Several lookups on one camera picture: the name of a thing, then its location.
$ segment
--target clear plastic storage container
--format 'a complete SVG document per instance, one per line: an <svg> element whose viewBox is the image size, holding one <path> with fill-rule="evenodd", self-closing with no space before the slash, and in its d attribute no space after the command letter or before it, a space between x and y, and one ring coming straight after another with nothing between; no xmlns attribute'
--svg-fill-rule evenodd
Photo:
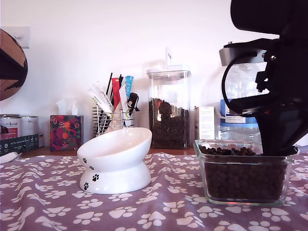
<svg viewBox="0 0 308 231"><path fill-rule="evenodd" d="M173 65L163 70L148 70L149 124L152 147L189 147L189 66Z"/></svg>
<svg viewBox="0 0 308 231"><path fill-rule="evenodd" d="M217 205L283 204L290 177L292 156L211 155L206 148L250 148L262 153L260 144L251 141L195 140L193 147L200 162L205 197Z"/></svg>
<svg viewBox="0 0 308 231"><path fill-rule="evenodd" d="M226 79L228 99L254 96L257 90L256 76L260 71L256 64L234 65ZM220 101L220 111L224 119L220 120L219 137L222 140L243 140L261 143L260 131L256 119L233 116L224 100Z"/></svg>

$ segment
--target floral tissue box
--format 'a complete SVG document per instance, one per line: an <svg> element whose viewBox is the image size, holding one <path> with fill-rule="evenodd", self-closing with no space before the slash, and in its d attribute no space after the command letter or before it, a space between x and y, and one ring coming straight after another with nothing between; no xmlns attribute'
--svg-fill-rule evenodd
<svg viewBox="0 0 308 231"><path fill-rule="evenodd" d="M50 116L50 151L77 150L83 144L83 115Z"/></svg>

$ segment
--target tilted cat bowl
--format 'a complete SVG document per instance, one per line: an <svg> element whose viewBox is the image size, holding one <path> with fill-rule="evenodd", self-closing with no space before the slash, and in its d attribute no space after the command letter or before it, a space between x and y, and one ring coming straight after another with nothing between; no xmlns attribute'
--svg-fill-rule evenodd
<svg viewBox="0 0 308 231"><path fill-rule="evenodd" d="M146 128L124 128L96 137L77 151L87 169L80 188L91 193L117 194L139 190L151 182L143 162L152 133Z"/></svg>

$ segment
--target glass food container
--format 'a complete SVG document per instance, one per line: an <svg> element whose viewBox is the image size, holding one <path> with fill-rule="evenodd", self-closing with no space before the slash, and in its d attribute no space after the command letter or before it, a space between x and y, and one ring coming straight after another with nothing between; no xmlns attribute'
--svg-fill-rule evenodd
<svg viewBox="0 0 308 231"><path fill-rule="evenodd" d="M167 65L163 70L148 70L149 124L152 147L189 147L189 66Z"/></svg>
<svg viewBox="0 0 308 231"><path fill-rule="evenodd" d="M262 146L252 141L195 140L205 197L216 205L271 205L284 203L292 156L211 155L206 148L250 148L257 155Z"/></svg>

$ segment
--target paw print tablecloth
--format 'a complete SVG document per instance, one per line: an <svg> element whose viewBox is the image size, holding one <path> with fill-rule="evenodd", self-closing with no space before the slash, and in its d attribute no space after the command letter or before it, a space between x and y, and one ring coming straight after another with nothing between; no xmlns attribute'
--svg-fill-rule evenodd
<svg viewBox="0 0 308 231"><path fill-rule="evenodd" d="M79 188L85 169L77 157L39 156L2 164L0 229L308 230L308 156L296 157L286 202L272 208L207 202L195 156L157 153L147 155L145 162L151 184L114 195L92 194Z"/></svg>

